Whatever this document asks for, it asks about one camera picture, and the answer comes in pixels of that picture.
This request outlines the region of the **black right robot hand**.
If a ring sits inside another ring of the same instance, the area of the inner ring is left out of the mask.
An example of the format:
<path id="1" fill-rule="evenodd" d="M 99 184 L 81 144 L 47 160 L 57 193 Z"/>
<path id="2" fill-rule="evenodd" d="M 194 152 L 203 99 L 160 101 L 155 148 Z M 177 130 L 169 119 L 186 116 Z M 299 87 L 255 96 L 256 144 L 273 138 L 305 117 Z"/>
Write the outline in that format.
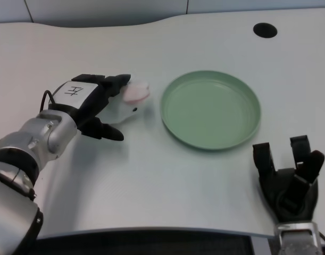
<path id="1" fill-rule="evenodd" d="M 262 194 L 279 223 L 311 221 L 325 155 L 311 150 L 306 135 L 290 138 L 295 167 L 276 170 L 269 143 L 253 145 Z"/>

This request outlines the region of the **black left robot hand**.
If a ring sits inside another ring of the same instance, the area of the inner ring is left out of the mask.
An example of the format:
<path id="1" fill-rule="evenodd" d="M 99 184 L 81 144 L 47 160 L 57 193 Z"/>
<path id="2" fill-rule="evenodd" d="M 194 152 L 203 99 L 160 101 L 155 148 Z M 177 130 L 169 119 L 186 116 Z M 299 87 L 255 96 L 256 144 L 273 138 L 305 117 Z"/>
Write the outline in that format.
<path id="1" fill-rule="evenodd" d="M 82 135 L 123 141 L 122 132 L 103 123 L 97 115 L 110 103 L 110 98 L 120 94 L 130 79 L 130 74 L 80 74 L 49 94 L 48 108 L 67 113 Z"/>

